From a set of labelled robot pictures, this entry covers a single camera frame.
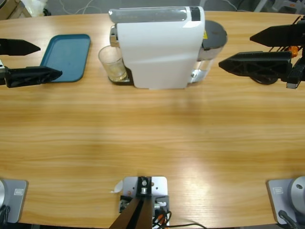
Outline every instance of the silver cylinder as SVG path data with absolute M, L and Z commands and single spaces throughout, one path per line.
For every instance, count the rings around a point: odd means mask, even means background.
M 4 204 L 5 192 L 6 192 L 5 184 L 2 180 L 0 180 L 0 208 Z
M 288 196 L 294 209 L 305 214 L 305 176 L 291 181 Z
M 222 25 L 214 21 L 206 20 L 202 45 L 189 83 L 199 82 L 206 77 L 214 58 L 221 52 L 226 42 L 227 33 Z
M 111 47 L 119 47 L 120 46 L 119 41 L 118 41 L 118 31 L 116 29 L 116 25 L 111 26 L 109 39 L 110 39 L 110 46 Z
M 141 194 L 147 194 L 147 188 L 146 187 L 141 188 Z

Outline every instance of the table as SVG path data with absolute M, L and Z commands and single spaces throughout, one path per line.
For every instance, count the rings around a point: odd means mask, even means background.
M 181 90 L 111 84 L 98 60 L 109 44 L 106 14 L 0 21 L 2 38 L 41 47 L 1 56 L 10 68 L 37 66 L 49 40 L 86 33 L 91 48 L 83 78 L 0 87 L 0 176 L 26 179 L 21 222 L 109 227 L 118 214 L 111 194 L 125 176 L 168 178 L 172 224 L 207 227 L 274 223 L 266 181 L 305 173 L 305 84 L 261 85 L 217 63 L 241 51 L 267 51 L 249 37 L 295 15 L 207 12 L 228 44 L 207 78 Z

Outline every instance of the gray lid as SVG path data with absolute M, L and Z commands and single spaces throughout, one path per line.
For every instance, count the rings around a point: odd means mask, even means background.
M 205 21 L 205 35 L 202 41 L 204 50 L 217 49 L 227 43 L 227 33 L 221 24 L 214 21 Z
M 182 6 L 123 8 L 110 9 L 109 17 L 114 23 L 184 21 L 187 12 Z

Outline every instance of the black cable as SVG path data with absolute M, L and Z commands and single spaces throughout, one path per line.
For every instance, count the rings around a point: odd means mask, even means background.
M 168 226 L 167 223 L 170 221 L 172 217 L 172 212 L 161 212 L 158 216 L 155 216 L 153 219 L 153 224 L 152 227 L 154 228 L 155 226 L 159 226 L 158 229 L 163 229 L 163 228 L 181 228 L 181 227 L 188 227 L 188 226 L 199 226 L 203 229 L 207 229 L 204 225 L 200 223 L 188 223 L 188 224 L 180 224 L 180 225 L 171 225 Z
M 9 218 L 10 207 L 3 205 L 0 208 L 0 229 L 3 229 L 7 223 Z
M 200 223 L 188 223 L 188 224 L 172 225 L 172 226 L 162 225 L 159 228 L 181 228 L 181 227 L 188 227 L 188 226 L 199 226 L 203 229 L 207 229 L 204 225 L 201 225 Z
M 156 201 L 157 199 L 161 199 L 161 198 L 165 198 L 165 197 L 167 197 L 167 196 L 156 197 L 156 198 L 155 198 L 155 202 L 157 203 L 157 201 Z
M 285 49 L 288 49 L 288 48 L 289 48 L 289 47 L 285 46 L 285 47 L 283 47 L 283 48 L 280 50 L 280 52 L 285 51 Z
M 46 9 L 46 8 L 43 9 L 43 14 L 44 14 L 44 16 L 51 16 L 52 15 L 51 12 L 48 11 L 48 9 Z
M 242 3 L 244 2 L 244 0 L 240 0 L 240 2 L 238 3 L 238 5 L 237 5 L 237 11 L 239 10 L 239 7 L 242 5 Z
M 287 212 L 280 210 L 278 212 L 280 218 L 282 218 L 292 229 L 300 229 L 301 226 L 287 215 Z
M 293 25 L 296 24 L 296 22 L 300 19 L 300 17 L 301 17 L 301 16 L 298 16 L 292 24 L 293 24 Z

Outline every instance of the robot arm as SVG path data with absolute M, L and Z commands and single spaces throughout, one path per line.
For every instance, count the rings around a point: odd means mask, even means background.
M 0 55 L 24 56 L 40 48 L 24 40 L 0 39 Z M 0 85 L 11 87 L 23 87 L 51 82 L 62 75 L 45 66 L 10 69 L 0 60 Z
M 219 67 L 239 76 L 249 76 L 262 84 L 281 79 L 287 88 L 296 89 L 305 81 L 305 51 L 294 66 L 291 58 L 305 46 L 305 16 L 293 24 L 269 27 L 250 38 L 251 41 L 272 47 L 269 52 L 240 52 L 219 62 Z

